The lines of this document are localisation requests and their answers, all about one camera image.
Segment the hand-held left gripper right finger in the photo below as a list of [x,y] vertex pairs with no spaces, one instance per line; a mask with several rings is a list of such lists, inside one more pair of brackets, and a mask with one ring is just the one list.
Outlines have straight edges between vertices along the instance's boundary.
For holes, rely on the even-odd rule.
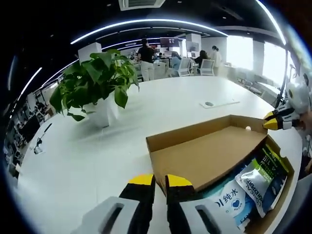
[[235,220],[215,203],[201,199],[183,177],[165,176],[167,221],[173,234],[242,234]]

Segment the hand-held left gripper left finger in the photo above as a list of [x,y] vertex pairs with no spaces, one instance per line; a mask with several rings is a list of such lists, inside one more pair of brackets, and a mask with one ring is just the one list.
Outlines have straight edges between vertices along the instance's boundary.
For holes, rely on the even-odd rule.
[[156,180],[142,174],[129,180],[119,196],[111,196],[83,216],[83,234],[146,234],[153,215]]

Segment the person's right hand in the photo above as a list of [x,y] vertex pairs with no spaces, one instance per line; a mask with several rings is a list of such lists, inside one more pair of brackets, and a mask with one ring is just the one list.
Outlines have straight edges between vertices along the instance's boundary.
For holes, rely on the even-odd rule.
[[298,128],[306,130],[306,119],[308,117],[308,113],[301,114],[299,117]]

